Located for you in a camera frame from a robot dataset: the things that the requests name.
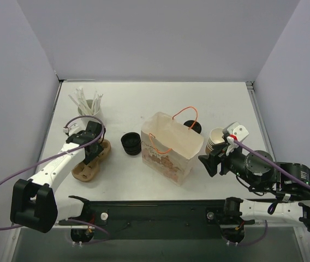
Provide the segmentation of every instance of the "orange bag handle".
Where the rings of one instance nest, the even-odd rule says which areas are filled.
[[[195,112],[196,112],[195,121],[194,121],[194,123],[192,124],[192,126],[189,127],[189,129],[191,129],[191,128],[193,128],[193,126],[196,124],[196,122],[197,122],[197,120],[198,120],[198,116],[199,116],[198,110],[197,110],[195,107],[193,107],[193,106],[187,106],[186,108],[183,108],[181,111],[179,111],[177,114],[175,114],[175,115],[172,117],[172,120],[175,119],[175,117],[176,117],[177,115],[179,115],[179,114],[180,114],[181,112],[183,112],[184,110],[187,110],[188,108],[192,108],[192,109],[194,109]]]
[[[188,106],[188,107],[186,107],[186,108],[183,108],[181,111],[179,111],[177,114],[175,114],[175,115],[172,117],[172,120],[174,120],[175,117],[176,117],[177,115],[179,115],[179,114],[180,114],[181,112],[183,112],[184,110],[187,110],[188,108],[192,108],[192,109],[194,109],[195,112],[196,112],[195,121],[194,121],[194,123],[192,124],[192,126],[189,127],[189,129],[191,129],[191,128],[193,128],[193,126],[195,125],[196,121],[198,120],[198,116],[199,116],[198,110],[197,110],[195,107],[193,107],[193,106]],[[155,147],[154,142],[153,142],[153,140],[151,139],[152,136],[153,136],[154,138],[156,138],[156,136],[154,136],[152,133],[149,133],[149,139],[150,139],[151,145],[153,146],[153,148],[155,149],[156,152],[158,152],[159,154],[167,154],[167,153],[169,153],[169,152],[172,150],[171,148],[169,148],[169,149],[167,149],[165,152],[159,151],[159,149],[157,149],[157,148]]]

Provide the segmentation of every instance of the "white wall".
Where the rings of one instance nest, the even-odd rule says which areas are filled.
[[[58,81],[15,0],[0,0],[0,180],[37,161]],[[0,188],[9,226],[13,179]],[[0,258],[8,232],[0,232]]]
[[[245,81],[299,0],[18,0],[60,79]]]
[[[297,6],[255,92],[276,158],[310,167],[310,0]]]

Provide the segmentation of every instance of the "white table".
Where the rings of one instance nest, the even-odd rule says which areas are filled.
[[[103,93],[102,111],[106,120],[106,139],[112,151],[101,164],[100,173],[88,183],[80,182],[69,174],[56,192],[56,199],[78,195],[89,200],[199,200],[227,197],[257,198],[243,188],[233,174],[209,177],[199,163],[193,168],[182,186],[143,164],[141,154],[127,155],[120,138],[127,132],[140,133],[143,122],[158,111],[169,115],[192,105],[199,112],[198,121],[205,137],[211,129],[226,127],[239,121],[250,132],[245,140],[251,148],[265,150],[258,122],[243,82],[64,82],[57,100],[51,127],[41,158],[56,154],[64,144],[63,126],[77,116],[76,105],[68,94],[83,86],[86,98],[94,90]],[[176,119],[184,123],[194,118],[187,110]]]

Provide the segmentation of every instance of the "gray floor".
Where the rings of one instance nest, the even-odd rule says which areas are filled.
[[[263,234],[263,228],[246,229],[246,241]],[[303,261],[293,228],[270,228],[261,242],[250,247],[228,247],[216,240],[111,240],[72,247],[69,230],[42,234],[22,229],[15,261]]]

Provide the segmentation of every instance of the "paper bag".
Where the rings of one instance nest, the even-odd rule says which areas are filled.
[[[197,155],[204,143],[204,137],[181,123],[174,117],[157,112],[141,128],[143,163],[181,185],[197,162]]]

